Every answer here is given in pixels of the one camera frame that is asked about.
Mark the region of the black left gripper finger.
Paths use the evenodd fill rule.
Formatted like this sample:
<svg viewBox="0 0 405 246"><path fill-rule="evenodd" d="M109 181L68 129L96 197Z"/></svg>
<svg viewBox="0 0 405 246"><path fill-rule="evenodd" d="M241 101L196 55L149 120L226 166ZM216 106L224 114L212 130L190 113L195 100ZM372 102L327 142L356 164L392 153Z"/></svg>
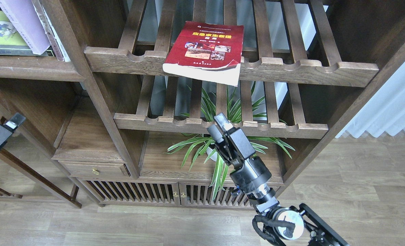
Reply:
<svg viewBox="0 0 405 246"><path fill-rule="evenodd" d="M26 120L26 117L16 113L11 119L4 124L0 124L0 150L6 144L8 138L16 131Z"/></svg>

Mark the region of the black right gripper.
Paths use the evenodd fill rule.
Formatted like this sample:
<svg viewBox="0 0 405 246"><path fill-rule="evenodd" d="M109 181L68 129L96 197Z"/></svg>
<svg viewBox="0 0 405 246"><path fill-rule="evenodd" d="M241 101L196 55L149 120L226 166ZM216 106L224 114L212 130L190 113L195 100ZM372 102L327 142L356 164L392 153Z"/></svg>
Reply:
<svg viewBox="0 0 405 246"><path fill-rule="evenodd" d="M215 141L215 148L227 165L233 165L230 174L236 185L231 191L232 196L240 193L253 194L260 199L271 193L267 181L272 174L259 156L241 128L236 128L223 113L214 117L215 125L208 128Z"/></svg>

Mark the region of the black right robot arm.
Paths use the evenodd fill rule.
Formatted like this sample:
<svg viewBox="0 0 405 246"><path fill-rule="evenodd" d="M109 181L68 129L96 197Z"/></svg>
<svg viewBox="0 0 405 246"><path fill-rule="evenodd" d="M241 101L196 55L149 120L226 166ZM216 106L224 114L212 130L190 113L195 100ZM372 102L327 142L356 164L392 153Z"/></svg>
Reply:
<svg viewBox="0 0 405 246"><path fill-rule="evenodd" d="M252 220L256 233L272 245L283 246L284 240L300 238L304 230L310 233L310 246L347 246L348 243L325 223L309 206L300 204L282 207L276 192L267 185L272 176L240 128L236 128L223 113L214 117L208 128L215 149L234 171L230 178L237 192L247 196L257 215Z"/></svg>

